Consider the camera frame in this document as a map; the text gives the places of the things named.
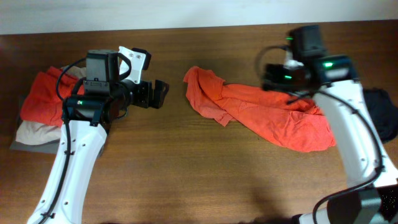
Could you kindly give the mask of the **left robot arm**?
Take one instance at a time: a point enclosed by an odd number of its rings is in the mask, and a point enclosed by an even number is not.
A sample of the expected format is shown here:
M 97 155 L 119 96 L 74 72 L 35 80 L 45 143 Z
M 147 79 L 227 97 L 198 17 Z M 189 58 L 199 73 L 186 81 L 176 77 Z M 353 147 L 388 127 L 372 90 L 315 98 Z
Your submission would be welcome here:
M 63 97 L 61 138 L 40 202 L 28 223 L 81 223 L 94 164 L 102 153 L 111 123 L 129 106 L 159 109 L 169 84 L 147 82 L 151 54 L 143 49 L 90 50 L 86 76 Z

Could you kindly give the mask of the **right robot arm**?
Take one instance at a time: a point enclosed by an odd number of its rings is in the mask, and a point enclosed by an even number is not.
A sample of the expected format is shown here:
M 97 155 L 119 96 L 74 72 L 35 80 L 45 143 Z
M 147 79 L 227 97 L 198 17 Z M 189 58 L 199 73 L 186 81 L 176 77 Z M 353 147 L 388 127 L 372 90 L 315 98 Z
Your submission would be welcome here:
M 348 185 L 292 222 L 396 223 L 397 168 L 376 131 L 351 59 L 330 55 L 317 25 L 290 30 L 287 42 L 285 63 L 266 65 L 262 87 L 315 101 L 333 131 Z

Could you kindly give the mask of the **red soccer t-shirt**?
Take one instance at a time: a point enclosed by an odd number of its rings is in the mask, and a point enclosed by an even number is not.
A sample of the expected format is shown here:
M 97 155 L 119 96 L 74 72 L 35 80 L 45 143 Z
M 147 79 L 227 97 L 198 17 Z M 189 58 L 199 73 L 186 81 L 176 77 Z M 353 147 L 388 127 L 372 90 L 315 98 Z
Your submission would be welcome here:
M 324 151 L 336 145 L 326 116 L 311 99 L 227 84 L 200 67 L 190 68 L 183 80 L 191 107 L 222 126 L 238 121 L 265 140 L 298 152 Z

